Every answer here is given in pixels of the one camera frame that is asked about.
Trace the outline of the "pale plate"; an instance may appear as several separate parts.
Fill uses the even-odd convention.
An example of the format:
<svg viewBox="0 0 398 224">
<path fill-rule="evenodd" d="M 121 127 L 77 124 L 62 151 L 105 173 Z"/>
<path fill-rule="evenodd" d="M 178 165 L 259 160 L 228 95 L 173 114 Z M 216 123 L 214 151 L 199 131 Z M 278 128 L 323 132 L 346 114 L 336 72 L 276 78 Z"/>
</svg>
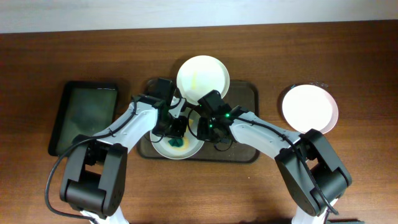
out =
<svg viewBox="0 0 398 224">
<path fill-rule="evenodd" d="M 281 103 L 282 116 L 294 130 L 306 133 L 315 129 L 325 134 L 337 124 L 339 109 L 335 99 L 316 85 L 295 85 Z"/>
</svg>

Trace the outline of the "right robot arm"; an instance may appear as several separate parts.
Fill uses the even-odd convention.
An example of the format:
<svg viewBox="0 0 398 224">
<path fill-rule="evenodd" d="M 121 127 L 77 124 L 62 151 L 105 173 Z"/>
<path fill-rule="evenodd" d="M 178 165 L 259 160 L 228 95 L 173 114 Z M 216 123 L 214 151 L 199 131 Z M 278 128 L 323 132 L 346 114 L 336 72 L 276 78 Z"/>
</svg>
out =
<svg viewBox="0 0 398 224">
<path fill-rule="evenodd" d="M 321 132 L 288 131 L 240 106 L 218 111 L 200 108 L 198 113 L 201 138 L 245 144 L 275 160 L 297 204 L 292 223 L 328 223 L 331 214 L 338 214 L 334 204 L 352 177 Z"/>
</svg>

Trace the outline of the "green and yellow sponge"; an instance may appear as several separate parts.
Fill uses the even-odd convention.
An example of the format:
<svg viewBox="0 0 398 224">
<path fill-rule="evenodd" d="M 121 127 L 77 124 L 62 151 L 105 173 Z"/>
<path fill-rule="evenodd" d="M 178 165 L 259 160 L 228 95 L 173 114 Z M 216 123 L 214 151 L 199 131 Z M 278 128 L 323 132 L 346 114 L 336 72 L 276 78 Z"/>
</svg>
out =
<svg viewBox="0 0 398 224">
<path fill-rule="evenodd" d="M 168 141 L 172 147 L 182 147 L 184 145 L 182 138 L 172 138 Z"/>
</svg>

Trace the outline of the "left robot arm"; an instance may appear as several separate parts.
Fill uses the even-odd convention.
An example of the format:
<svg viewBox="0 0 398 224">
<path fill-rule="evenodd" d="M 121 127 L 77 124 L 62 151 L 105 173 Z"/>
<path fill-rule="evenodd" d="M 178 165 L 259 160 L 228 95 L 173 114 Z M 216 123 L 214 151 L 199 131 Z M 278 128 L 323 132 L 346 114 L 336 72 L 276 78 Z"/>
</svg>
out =
<svg viewBox="0 0 398 224">
<path fill-rule="evenodd" d="M 185 99 L 139 95 L 106 129 L 79 135 L 59 157 L 67 164 L 60 199 L 78 211 L 75 218 L 90 223 L 127 223 L 121 210 L 127 156 L 149 131 L 162 137 L 179 136 L 186 126 L 180 115 Z"/>
</svg>

